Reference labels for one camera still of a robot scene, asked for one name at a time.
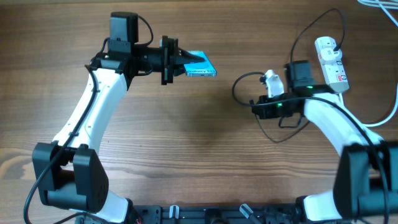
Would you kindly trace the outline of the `teal Samsung Galaxy smartphone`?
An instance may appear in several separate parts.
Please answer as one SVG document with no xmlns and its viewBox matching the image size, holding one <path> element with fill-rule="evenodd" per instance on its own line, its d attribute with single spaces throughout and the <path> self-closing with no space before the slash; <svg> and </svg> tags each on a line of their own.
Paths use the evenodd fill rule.
<svg viewBox="0 0 398 224">
<path fill-rule="evenodd" d="M 197 51 L 197 50 L 191 50 L 189 51 L 190 54 L 199 56 L 203 59 L 205 59 L 204 62 L 198 62 L 198 63 L 189 63 L 185 64 L 185 74 L 188 77 L 215 77 L 217 76 L 217 71 L 212 65 L 212 63 L 209 61 L 208 57 L 204 53 L 204 51 Z"/>
</svg>

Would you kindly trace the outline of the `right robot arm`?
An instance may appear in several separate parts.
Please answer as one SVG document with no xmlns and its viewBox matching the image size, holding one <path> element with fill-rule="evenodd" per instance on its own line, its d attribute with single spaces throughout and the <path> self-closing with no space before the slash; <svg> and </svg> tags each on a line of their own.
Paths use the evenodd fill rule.
<svg viewBox="0 0 398 224">
<path fill-rule="evenodd" d="M 397 142 L 385 141 L 346 108 L 328 85 L 316 85 L 307 62 L 285 66 L 290 91 L 273 70 L 260 81 L 268 94 L 250 102 L 259 119 L 284 119 L 295 113 L 315 124 L 340 157 L 333 188 L 305 196 L 302 212 L 311 222 L 354 220 L 397 213 Z"/>
</svg>

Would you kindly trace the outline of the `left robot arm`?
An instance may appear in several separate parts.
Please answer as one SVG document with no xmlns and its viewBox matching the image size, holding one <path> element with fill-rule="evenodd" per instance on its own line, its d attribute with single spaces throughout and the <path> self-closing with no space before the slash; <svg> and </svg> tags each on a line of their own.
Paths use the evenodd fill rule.
<svg viewBox="0 0 398 224">
<path fill-rule="evenodd" d="M 109 189 L 98 157 L 104 131 L 135 77 L 159 72 L 167 85 L 187 64 L 203 61 L 167 36 L 157 48 L 140 43 L 141 20 L 133 12 L 111 13 L 109 37 L 86 66 L 88 83 L 75 110 L 53 140 L 38 143 L 32 153 L 36 180 L 31 192 L 46 206 L 73 210 L 84 222 L 142 222 L 132 201 Z"/>
</svg>

